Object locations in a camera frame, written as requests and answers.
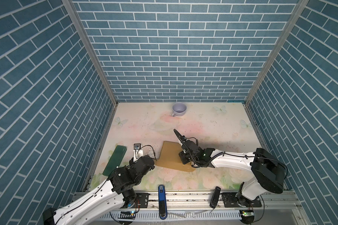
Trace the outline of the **brown cardboard box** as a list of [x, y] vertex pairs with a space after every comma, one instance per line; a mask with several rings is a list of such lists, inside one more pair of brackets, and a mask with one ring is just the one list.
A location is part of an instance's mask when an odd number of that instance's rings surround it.
[[181, 145], [176, 142], [164, 141], [159, 159], [155, 162], [156, 166], [178, 170], [182, 172], [194, 172], [195, 168], [189, 163], [183, 164], [179, 153], [182, 151]]

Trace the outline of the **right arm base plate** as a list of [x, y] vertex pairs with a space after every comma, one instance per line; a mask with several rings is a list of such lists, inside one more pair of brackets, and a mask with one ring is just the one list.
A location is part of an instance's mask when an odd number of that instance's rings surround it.
[[262, 202], [259, 197], [254, 200], [248, 200], [244, 197], [237, 198], [237, 193], [222, 192], [221, 200], [225, 208], [261, 208]]

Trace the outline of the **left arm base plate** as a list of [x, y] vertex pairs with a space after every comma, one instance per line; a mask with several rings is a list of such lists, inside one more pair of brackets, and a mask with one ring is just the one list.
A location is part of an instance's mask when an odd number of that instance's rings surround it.
[[129, 206], [124, 205], [122, 209], [135, 209], [136, 204], [139, 205], [140, 208], [147, 208], [149, 203], [149, 193], [137, 193], [137, 199], [134, 201], [134, 203], [130, 204]]

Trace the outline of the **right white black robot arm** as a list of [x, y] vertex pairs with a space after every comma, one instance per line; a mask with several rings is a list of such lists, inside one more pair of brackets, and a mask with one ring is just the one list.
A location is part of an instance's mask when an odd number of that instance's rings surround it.
[[287, 167], [263, 148], [255, 152], [234, 153], [220, 151], [214, 148], [202, 149], [198, 142], [179, 137], [182, 151], [179, 153], [184, 165], [192, 163], [199, 168], [231, 168], [251, 172], [253, 177], [241, 183], [235, 195], [237, 203], [248, 207], [260, 195], [270, 192], [281, 194], [284, 190], [284, 180]]

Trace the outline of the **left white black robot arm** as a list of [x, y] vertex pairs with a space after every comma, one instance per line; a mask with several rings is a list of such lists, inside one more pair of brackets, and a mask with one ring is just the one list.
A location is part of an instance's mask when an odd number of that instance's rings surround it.
[[78, 200], [57, 210], [45, 210], [43, 222], [45, 225], [87, 225], [111, 211], [129, 208], [137, 202], [133, 187], [154, 168], [155, 161], [148, 155], [116, 168], [104, 182]]

